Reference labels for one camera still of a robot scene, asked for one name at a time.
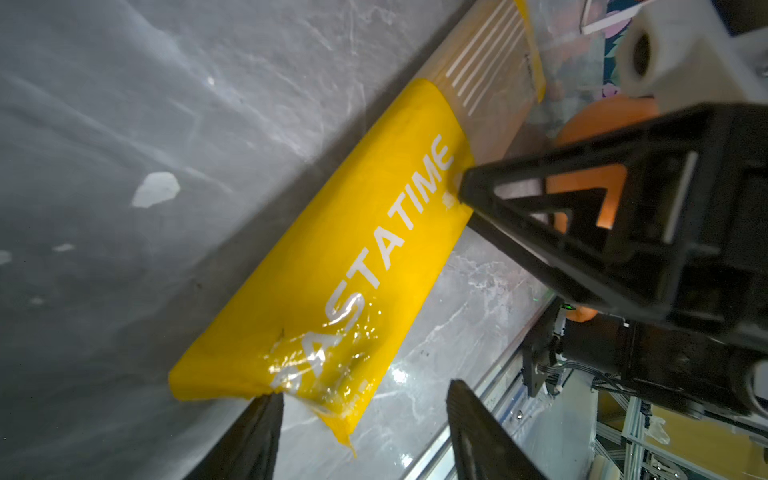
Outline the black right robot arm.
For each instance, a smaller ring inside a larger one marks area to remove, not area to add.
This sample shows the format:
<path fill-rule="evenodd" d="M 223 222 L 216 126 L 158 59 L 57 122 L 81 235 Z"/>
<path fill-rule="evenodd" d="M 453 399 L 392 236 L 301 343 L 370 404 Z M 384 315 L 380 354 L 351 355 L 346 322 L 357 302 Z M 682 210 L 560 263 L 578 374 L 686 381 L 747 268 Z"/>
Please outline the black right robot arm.
<path fill-rule="evenodd" d="M 704 103 L 469 169 L 472 227 L 574 306 L 535 343 L 692 417 L 765 416 L 767 109 Z"/>

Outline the yellow pasta bag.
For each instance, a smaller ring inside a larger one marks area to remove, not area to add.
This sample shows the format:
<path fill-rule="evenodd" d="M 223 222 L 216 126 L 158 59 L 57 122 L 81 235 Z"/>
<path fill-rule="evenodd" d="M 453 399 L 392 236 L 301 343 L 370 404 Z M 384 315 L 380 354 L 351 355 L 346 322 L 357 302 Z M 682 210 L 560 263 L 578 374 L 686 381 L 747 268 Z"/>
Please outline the yellow pasta bag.
<path fill-rule="evenodd" d="M 169 374 L 179 400 L 293 396 L 342 444 L 545 79 L 528 6 L 478 1 Z"/>

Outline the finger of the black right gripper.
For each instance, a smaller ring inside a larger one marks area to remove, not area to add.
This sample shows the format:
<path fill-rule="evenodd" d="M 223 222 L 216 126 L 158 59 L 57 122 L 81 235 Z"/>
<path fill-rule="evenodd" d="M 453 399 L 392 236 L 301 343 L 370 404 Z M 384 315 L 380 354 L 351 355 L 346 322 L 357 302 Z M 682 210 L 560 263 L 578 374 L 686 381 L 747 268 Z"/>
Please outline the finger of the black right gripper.
<path fill-rule="evenodd" d="M 673 113 L 471 168 L 460 200 L 488 239 L 567 299 L 674 300 L 697 156 L 662 137 Z"/>

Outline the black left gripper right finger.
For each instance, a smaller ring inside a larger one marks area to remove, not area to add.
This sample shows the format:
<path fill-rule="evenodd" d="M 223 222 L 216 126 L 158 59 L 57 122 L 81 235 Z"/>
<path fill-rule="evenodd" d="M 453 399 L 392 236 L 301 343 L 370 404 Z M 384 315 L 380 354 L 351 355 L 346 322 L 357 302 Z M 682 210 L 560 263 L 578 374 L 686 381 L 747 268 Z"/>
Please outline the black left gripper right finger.
<path fill-rule="evenodd" d="M 545 479 L 463 380 L 446 403 L 458 479 Z"/>

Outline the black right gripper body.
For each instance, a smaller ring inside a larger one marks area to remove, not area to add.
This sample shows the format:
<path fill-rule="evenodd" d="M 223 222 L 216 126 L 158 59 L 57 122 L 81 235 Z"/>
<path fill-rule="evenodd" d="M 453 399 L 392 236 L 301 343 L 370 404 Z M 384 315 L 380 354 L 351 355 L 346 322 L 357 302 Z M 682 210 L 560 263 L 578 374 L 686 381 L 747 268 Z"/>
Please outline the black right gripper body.
<path fill-rule="evenodd" d="M 706 103 L 675 112 L 664 138 L 697 160 L 677 224 L 685 263 L 668 324 L 767 350 L 767 108 Z"/>

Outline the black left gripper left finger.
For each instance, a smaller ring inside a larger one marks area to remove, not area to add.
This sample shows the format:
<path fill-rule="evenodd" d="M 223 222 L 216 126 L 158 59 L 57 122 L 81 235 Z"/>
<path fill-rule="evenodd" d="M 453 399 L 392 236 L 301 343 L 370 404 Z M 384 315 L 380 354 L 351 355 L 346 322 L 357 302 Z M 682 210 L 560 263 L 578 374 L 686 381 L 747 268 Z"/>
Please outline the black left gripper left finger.
<path fill-rule="evenodd" d="M 283 410 L 282 394 L 254 399 L 185 479 L 272 479 Z"/>

